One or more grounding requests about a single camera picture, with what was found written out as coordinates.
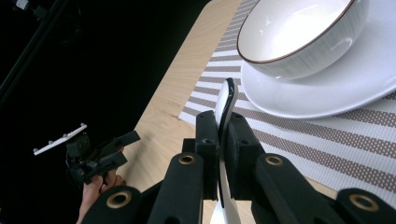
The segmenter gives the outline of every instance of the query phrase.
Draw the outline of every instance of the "gray striped placemat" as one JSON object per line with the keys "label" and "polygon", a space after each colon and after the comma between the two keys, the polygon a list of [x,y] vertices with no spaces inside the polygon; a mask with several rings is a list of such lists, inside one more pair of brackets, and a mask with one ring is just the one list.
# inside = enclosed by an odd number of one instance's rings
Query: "gray striped placemat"
{"label": "gray striped placemat", "polygon": [[241,86],[236,38],[257,0],[244,0],[179,115],[195,125],[214,110],[227,77],[238,84],[234,112],[243,115],[266,152],[287,157],[303,175],[339,190],[371,191],[396,208],[396,92],[361,108],[320,119],[283,119],[255,107]]}

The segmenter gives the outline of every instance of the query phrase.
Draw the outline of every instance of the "white plate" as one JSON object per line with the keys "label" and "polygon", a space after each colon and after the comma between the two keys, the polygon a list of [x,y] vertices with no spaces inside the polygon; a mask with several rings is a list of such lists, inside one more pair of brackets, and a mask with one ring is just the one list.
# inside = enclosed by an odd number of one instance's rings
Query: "white plate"
{"label": "white plate", "polygon": [[396,90],[396,1],[370,2],[368,21],[352,48],[312,77],[280,81],[242,62],[245,95],[282,118],[312,119],[367,105]]}

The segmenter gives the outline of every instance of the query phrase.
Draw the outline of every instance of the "black background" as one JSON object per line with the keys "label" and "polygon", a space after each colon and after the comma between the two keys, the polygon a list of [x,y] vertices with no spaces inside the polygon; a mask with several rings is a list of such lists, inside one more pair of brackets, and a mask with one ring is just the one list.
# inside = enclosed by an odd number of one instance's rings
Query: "black background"
{"label": "black background", "polygon": [[132,131],[206,3],[71,2],[0,110],[0,222],[76,222],[65,146],[33,148],[81,122],[93,145]]}

